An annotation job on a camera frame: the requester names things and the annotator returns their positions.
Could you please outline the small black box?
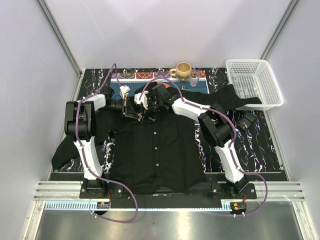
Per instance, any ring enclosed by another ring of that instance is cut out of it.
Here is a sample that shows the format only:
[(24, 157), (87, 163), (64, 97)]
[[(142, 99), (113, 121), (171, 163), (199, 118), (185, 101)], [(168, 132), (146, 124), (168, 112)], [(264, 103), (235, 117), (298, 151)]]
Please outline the small black box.
[(242, 117), (236, 122), (238, 128), (246, 131), (257, 122), (257, 117), (252, 113), (245, 111)]

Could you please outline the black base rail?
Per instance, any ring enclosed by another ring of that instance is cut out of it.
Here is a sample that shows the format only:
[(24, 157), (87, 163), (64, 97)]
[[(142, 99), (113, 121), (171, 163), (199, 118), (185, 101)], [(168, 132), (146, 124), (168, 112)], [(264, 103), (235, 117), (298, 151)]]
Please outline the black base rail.
[[(108, 183), (106, 189), (88, 188), (84, 184), (80, 187), (80, 199), (97, 202), (97, 210), (108, 208), (114, 211), (135, 211), (133, 197), (122, 186)], [(196, 184), (185, 192), (173, 192), (162, 187), (153, 194), (135, 195), (139, 211), (169, 211), (169, 210), (210, 210), (227, 209), (226, 202), (245, 202), (257, 199), (256, 188), (248, 183), (240, 192), (225, 181), (216, 182), (208, 178), (207, 181)]]

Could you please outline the white plastic basket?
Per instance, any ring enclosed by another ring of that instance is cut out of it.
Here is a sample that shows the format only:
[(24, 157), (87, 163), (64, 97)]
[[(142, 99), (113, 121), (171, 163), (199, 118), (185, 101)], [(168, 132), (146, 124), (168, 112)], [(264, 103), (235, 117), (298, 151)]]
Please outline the white plastic basket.
[(281, 107), (284, 99), (270, 64), (263, 59), (228, 59), (225, 62), (228, 82), (241, 99), (260, 99), (260, 104), (246, 104), (239, 111), (268, 111)]

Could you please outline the black button shirt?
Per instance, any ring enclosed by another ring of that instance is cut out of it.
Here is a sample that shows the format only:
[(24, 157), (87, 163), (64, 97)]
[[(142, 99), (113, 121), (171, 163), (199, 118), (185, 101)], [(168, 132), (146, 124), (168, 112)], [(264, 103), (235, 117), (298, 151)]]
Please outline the black button shirt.
[(195, 139), (195, 122), (166, 110), (140, 123), (119, 113), (96, 113), (95, 143), (114, 138), (110, 178), (135, 194), (152, 194), (161, 187), (183, 192), (206, 180)]

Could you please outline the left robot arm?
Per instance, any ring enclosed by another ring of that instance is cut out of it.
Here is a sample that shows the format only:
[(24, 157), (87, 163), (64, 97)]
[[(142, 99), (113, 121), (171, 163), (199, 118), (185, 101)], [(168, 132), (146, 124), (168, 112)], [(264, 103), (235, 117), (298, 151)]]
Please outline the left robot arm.
[(120, 99), (112, 99), (113, 89), (94, 92), (78, 101), (68, 101), (65, 107), (64, 132), (75, 145), (84, 169), (79, 197), (81, 199), (103, 198), (110, 194), (108, 183), (103, 181), (105, 174), (96, 151), (97, 133), (96, 112), (106, 108), (121, 113), (125, 117), (137, 117), (129, 106), (130, 88), (119, 88)]

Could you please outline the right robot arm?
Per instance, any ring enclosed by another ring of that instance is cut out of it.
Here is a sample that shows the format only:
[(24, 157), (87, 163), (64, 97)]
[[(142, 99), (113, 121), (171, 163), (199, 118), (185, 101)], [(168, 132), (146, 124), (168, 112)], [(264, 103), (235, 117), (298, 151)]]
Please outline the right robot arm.
[(224, 167), (226, 178), (226, 193), (232, 198), (239, 198), (245, 192), (249, 181), (240, 165), (234, 142), (236, 128), (224, 114), (220, 105), (212, 106), (199, 104), (177, 94), (170, 93), (163, 84), (152, 88), (155, 100), (151, 100), (146, 88), (137, 93), (134, 102), (144, 108), (145, 113), (167, 110), (176, 115), (184, 116), (199, 123), (206, 142), (218, 153)]

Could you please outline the tan ceramic mug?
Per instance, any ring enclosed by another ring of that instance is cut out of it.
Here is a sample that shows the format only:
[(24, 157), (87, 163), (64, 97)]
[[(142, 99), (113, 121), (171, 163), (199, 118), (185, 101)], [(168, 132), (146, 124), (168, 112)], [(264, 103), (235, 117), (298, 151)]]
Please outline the tan ceramic mug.
[(192, 67), (187, 62), (180, 62), (176, 68), (169, 70), (171, 77), (177, 78), (179, 81), (188, 81), (190, 78), (190, 73), (192, 72)]

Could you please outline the clear drinking glass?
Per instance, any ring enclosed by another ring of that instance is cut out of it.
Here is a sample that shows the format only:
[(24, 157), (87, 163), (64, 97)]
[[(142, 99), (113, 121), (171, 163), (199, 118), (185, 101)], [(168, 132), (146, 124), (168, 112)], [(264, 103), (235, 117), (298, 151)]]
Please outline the clear drinking glass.
[(199, 82), (200, 77), (201, 77), (201, 74), (199, 72), (192, 71), (189, 74), (189, 84), (190, 84), (190, 86), (196, 87), (198, 82)]

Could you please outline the blue patterned placemat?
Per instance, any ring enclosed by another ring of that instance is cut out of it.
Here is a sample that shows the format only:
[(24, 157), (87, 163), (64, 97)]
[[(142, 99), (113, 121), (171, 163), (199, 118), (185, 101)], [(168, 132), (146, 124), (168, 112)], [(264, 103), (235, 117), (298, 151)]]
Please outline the blue patterned placemat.
[(148, 71), (143, 72), (120, 72), (118, 73), (118, 79), (120, 84), (127, 85), (130, 87), (129, 95), (133, 96), (134, 92), (143, 87), (147, 84), (150, 80), (154, 78), (166, 78), (170, 79), (171, 81), (175, 82), (175, 84), (182, 90), (182, 86), (186, 86), (186, 91), (189, 92), (199, 92), (203, 94), (209, 94), (210, 90), (207, 83), (206, 72), (204, 69), (199, 70), (201, 73), (200, 79), (198, 81), (197, 86), (192, 87), (190, 86), (189, 80), (188, 81), (181, 81), (175, 77), (172, 77), (167, 70), (164, 68), (159, 68), (154, 71), (154, 69), (148, 69)]

